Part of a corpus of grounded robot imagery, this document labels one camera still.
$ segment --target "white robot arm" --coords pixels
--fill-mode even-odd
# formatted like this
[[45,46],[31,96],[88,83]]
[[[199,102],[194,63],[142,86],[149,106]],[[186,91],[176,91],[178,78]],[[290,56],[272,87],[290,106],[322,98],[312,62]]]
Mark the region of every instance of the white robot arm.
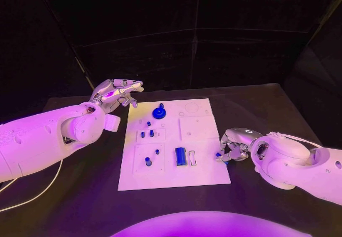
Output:
[[[300,142],[316,148],[308,149]],[[218,161],[243,160],[251,156],[256,171],[264,180],[282,189],[299,186],[315,197],[342,205],[342,150],[286,134],[263,136],[246,128],[231,128],[221,139],[221,150],[230,153]]]
[[0,125],[0,182],[29,175],[94,143],[103,130],[117,131],[120,118],[109,113],[120,103],[137,107],[132,91],[143,82],[107,80],[90,102],[68,106]]

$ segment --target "dark wall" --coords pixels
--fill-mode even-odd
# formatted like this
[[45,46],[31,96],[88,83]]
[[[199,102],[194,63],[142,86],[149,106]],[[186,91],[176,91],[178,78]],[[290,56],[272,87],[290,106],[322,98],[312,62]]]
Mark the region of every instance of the dark wall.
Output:
[[342,149],[342,5],[285,81],[286,93],[325,146]]
[[149,91],[282,82],[329,0],[48,0],[94,84]]
[[51,97],[93,90],[45,2],[0,5],[2,123],[39,113]]

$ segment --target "white board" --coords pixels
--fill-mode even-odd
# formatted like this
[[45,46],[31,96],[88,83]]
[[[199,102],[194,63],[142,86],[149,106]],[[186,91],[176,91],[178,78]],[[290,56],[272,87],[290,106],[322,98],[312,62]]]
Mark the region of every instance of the white board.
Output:
[[[152,112],[161,103],[166,117],[155,119]],[[176,165],[178,147],[186,149],[188,165],[184,166]],[[227,166],[215,161],[217,152],[220,133],[210,99],[145,102],[137,108],[130,106],[119,190],[230,184]]]

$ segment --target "table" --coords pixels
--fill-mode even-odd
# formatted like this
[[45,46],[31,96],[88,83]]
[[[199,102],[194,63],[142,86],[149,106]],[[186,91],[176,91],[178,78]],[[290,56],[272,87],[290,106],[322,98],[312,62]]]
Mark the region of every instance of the table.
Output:
[[[316,143],[319,139],[280,87],[266,84],[136,93],[137,101],[210,98],[220,136],[231,127],[263,134],[279,131]],[[45,111],[88,101],[88,97],[51,98]],[[315,198],[300,188],[282,190],[254,171],[251,159],[228,164],[231,184],[117,191],[129,107],[117,133],[98,141],[62,164],[47,193],[25,206],[0,213],[0,236],[107,237],[133,224],[184,211],[227,211],[277,222],[313,236],[342,235],[342,207]],[[0,194],[0,208],[45,189],[59,164],[21,178]]]

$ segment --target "robotic hand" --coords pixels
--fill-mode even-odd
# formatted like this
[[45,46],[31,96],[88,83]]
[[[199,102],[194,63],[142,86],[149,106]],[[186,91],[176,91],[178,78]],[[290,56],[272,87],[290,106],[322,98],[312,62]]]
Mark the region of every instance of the robotic hand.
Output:
[[29,175],[94,143],[103,130],[117,131],[120,118],[109,113],[120,103],[137,107],[132,91],[143,82],[107,80],[90,102],[68,106],[0,125],[0,182]]
[[[300,142],[316,148],[308,149]],[[272,132],[263,136],[246,128],[231,128],[221,139],[230,153],[218,161],[244,160],[251,156],[256,171],[264,180],[282,189],[299,186],[315,197],[342,205],[342,150],[286,134]]]

